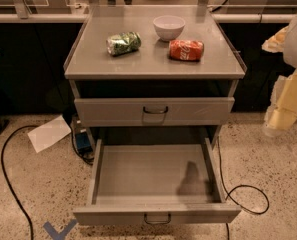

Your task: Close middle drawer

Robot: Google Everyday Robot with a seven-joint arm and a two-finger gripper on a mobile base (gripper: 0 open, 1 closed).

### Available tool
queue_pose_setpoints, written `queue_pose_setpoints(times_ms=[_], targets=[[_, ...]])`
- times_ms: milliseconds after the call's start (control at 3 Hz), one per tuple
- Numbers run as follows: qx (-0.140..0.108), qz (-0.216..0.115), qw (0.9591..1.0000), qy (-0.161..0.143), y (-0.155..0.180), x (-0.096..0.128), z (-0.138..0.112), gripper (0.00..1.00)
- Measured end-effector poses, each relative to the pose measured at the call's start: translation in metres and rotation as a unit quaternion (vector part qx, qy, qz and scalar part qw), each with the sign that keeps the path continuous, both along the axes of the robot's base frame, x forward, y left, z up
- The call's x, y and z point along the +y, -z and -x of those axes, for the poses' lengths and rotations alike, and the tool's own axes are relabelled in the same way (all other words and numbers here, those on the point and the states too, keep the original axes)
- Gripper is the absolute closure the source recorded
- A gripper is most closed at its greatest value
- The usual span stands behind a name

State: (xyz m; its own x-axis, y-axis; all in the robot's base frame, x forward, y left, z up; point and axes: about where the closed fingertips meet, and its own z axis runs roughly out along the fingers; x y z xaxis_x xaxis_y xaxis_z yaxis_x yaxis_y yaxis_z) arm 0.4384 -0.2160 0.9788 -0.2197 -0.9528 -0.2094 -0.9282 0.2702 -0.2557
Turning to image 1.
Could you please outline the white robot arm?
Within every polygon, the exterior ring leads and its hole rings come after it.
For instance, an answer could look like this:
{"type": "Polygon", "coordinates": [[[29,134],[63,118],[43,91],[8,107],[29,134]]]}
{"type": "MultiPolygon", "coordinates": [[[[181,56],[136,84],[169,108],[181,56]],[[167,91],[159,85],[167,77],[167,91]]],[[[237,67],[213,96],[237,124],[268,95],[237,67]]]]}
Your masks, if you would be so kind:
{"type": "Polygon", "coordinates": [[[282,52],[284,62],[295,68],[290,76],[279,76],[276,80],[264,117],[264,133],[276,137],[289,130],[297,120],[297,14],[288,26],[266,40],[262,49],[282,52]]]}

